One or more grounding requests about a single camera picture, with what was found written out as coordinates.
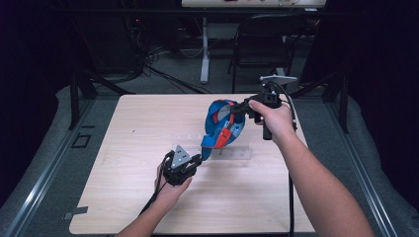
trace gray carpet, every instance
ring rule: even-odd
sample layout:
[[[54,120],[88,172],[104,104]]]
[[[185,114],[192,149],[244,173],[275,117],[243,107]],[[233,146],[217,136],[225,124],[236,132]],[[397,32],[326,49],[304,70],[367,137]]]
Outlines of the gray carpet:
[[[299,76],[309,44],[301,42],[298,46],[293,76]],[[157,68],[171,76],[203,87],[212,93],[229,93],[231,76],[226,74],[231,50],[228,43],[216,42],[210,52],[209,83],[200,83],[201,56],[186,57],[174,53],[161,53],[154,58],[152,67]],[[257,80],[268,72],[259,70],[239,71],[237,91],[256,92]],[[130,81],[119,83],[124,89],[137,94],[181,94],[182,90],[176,88],[168,80],[156,75],[149,75],[149,71]],[[37,206],[35,214],[30,216],[24,226],[23,236],[72,236],[68,231],[70,220],[62,219],[66,211],[71,211],[77,206],[83,192],[90,169],[105,135],[111,116],[118,101],[118,95],[108,88],[96,85],[100,94],[93,102],[84,101],[82,104],[89,108],[84,114],[76,134],[89,135],[90,140],[85,148],[71,148],[74,138],[70,140],[69,147],[64,149],[62,163],[54,176],[53,182],[47,189],[42,201]],[[296,89],[290,85],[289,91]],[[339,127],[333,122],[335,115],[330,113],[334,105],[324,105],[315,91],[310,95],[294,101],[301,128],[308,142],[309,148],[318,159],[328,167],[350,190],[360,203],[376,236],[382,236],[380,226],[372,212],[369,201],[360,187],[354,169],[350,163],[350,155],[345,146],[344,139],[339,132]],[[39,152],[28,169],[19,186],[10,196],[0,211],[0,235],[4,236],[21,210],[25,199],[29,196],[44,168],[54,159],[56,151],[62,146],[62,141],[68,136],[67,128],[70,125],[69,89],[64,88],[57,94],[59,109],[53,125],[46,135]],[[385,174],[380,169],[379,156],[374,142],[368,134],[362,120],[357,104],[350,100],[348,111],[348,126],[350,138],[365,165],[369,177],[377,190],[382,205],[398,236],[419,236],[418,213],[414,210],[389,184]],[[315,234],[300,234],[296,236],[316,236]]]

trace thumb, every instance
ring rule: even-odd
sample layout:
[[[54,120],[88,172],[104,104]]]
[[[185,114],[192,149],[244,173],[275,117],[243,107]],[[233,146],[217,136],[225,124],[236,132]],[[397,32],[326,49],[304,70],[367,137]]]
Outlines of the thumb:
[[[264,104],[254,101],[254,100],[250,100],[249,101],[249,107],[250,109],[252,109],[253,111],[261,114],[262,116],[267,112],[267,110],[269,109],[268,107],[266,107]]]
[[[192,177],[189,177],[181,186],[180,188],[183,190],[183,192],[189,187],[191,184]]]

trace chair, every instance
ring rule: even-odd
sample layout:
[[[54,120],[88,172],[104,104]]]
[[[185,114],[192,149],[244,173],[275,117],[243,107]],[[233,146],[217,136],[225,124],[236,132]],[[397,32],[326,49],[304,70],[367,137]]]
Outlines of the chair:
[[[305,28],[306,20],[299,16],[266,14],[245,19],[234,38],[233,55],[228,74],[233,69],[231,93],[235,93],[236,69],[287,68],[290,75],[295,44]]]

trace finger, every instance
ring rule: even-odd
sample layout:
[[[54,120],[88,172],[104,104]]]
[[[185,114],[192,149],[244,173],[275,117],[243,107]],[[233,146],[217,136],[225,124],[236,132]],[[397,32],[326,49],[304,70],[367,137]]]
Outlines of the finger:
[[[249,107],[253,111],[261,114],[262,116],[265,114],[265,112],[268,109],[268,107],[266,107],[264,104],[262,104],[260,102],[257,102],[257,101],[254,101],[254,100],[249,101]]]
[[[179,188],[181,188],[182,191],[185,191],[191,184],[191,181],[192,181],[192,177],[189,177],[181,186],[179,186]]]
[[[287,107],[288,109],[291,109],[290,104],[288,104],[288,103],[282,103],[281,107],[283,107],[283,106]]]
[[[159,174],[160,174],[160,169],[161,169],[161,164],[157,166],[157,177],[158,177],[158,176],[159,176]]]

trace dark background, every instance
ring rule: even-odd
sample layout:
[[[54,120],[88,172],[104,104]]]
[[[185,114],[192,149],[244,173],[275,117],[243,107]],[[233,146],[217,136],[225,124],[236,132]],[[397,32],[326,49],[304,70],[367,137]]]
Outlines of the dark background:
[[[404,198],[419,208],[416,5],[414,1],[355,2],[328,1],[326,12],[355,11],[366,15],[352,21],[321,21],[301,81],[316,81],[345,68],[350,95],[360,104],[384,172]],[[132,7],[116,1],[63,3],[66,7]],[[179,1],[137,3],[136,7],[141,4],[149,8],[179,7]],[[68,18],[47,10],[57,2],[20,0],[0,4],[0,202],[3,204],[25,173],[53,120],[57,109],[55,93],[69,84],[75,68],[137,75],[142,64],[124,18],[102,18],[89,25],[84,21],[89,16],[79,17],[76,24],[81,32],[77,32]],[[174,50],[176,27],[188,22],[188,18],[144,20],[150,33]],[[104,47],[119,50],[104,52],[101,50]]]

